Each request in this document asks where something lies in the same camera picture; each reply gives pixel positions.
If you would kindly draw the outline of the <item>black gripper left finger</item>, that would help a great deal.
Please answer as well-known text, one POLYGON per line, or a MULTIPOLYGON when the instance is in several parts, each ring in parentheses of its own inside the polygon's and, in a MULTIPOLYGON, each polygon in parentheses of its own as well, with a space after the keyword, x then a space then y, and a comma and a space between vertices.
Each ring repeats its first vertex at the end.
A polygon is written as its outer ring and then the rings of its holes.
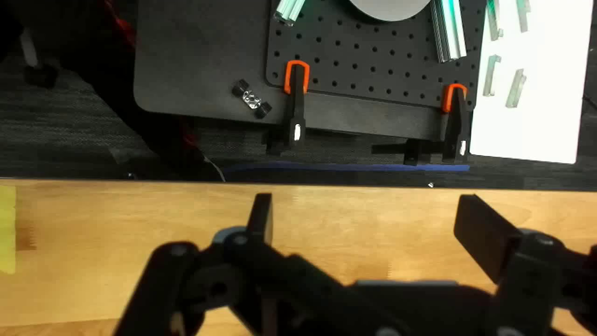
POLYGON ((245 234, 260 243, 272 241, 272 196, 257 194, 245 224, 245 234))

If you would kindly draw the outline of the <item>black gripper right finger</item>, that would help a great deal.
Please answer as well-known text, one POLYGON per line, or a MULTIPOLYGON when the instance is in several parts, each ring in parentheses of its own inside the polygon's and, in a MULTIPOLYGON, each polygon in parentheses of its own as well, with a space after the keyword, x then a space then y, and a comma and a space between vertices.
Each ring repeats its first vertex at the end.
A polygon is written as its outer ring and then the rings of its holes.
POLYGON ((452 236, 480 271, 497 284, 522 234, 477 194, 460 194, 452 236))

